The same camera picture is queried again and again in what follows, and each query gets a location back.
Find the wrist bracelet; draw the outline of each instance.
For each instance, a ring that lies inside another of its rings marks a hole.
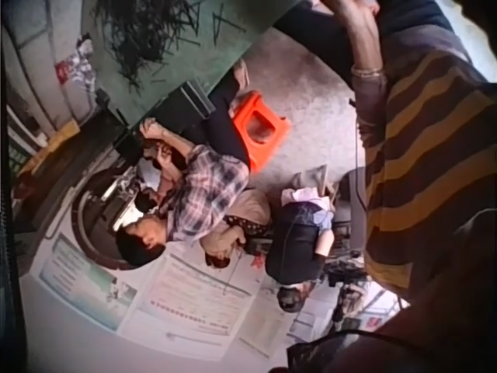
[[[352,66],[350,72],[352,73],[352,75],[356,76],[357,78],[380,78],[385,74],[383,68],[376,68],[372,70],[361,70],[359,68],[356,68],[355,65]]]

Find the brown striped sleeve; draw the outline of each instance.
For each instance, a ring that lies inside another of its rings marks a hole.
[[[433,52],[392,87],[384,143],[366,152],[367,267],[382,284],[415,294],[462,244],[459,227],[495,209],[497,104],[486,84]]]

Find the green surface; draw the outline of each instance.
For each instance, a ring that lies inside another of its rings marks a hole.
[[[9,168],[10,168],[10,183],[12,186],[16,184],[17,174],[31,159],[31,154],[16,142],[13,138],[9,138]]]
[[[159,64],[149,64],[149,68],[140,71],[140,92],[128,88],[127,80],[118,73],[112,52],[104,47],[103,31],[91,15],[94,3],[95,0],[83,2],[82,33],[90,32],[94,43],[92,65],[97,71],[97,86],[106,90],[113,105],[134,125],[156,102],[186,80],[198,78],[209,92],[252,43],[298,0],[205,0],[200,7],[198,37],[193,30],[182,35],[200,46],[182,41],[177,49],[173,45],[170,51],[174,55],[165,54],[168,65],[160,72],[156,72],[161,67]],[[221,3],[224,3],[223,17],[245,32],[222,23],[214,45],[213,12],[219,13]]]

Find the plastic stool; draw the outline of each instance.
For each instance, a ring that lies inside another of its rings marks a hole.
[[[273,129],[271,136],[262,144],[253,140],[247,132],[247,126],[253,117],[259,120],[264,126]],[[288,120],[278,117],[271,111],[262,101],[262,95],[258,91],[251,92],[242,101],[242,104],[237,108],[233,117],[233,122],[248,149],[250,171],[252,173],[257,173],[266,165],[290,129]]]

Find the plaid shirt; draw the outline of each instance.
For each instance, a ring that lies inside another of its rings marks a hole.
[[[230,155],[197,145],[189,155],[184,178],[160,207],[169,218],[169,241],[196,241],[219,223],[249,181],[248,166]]]

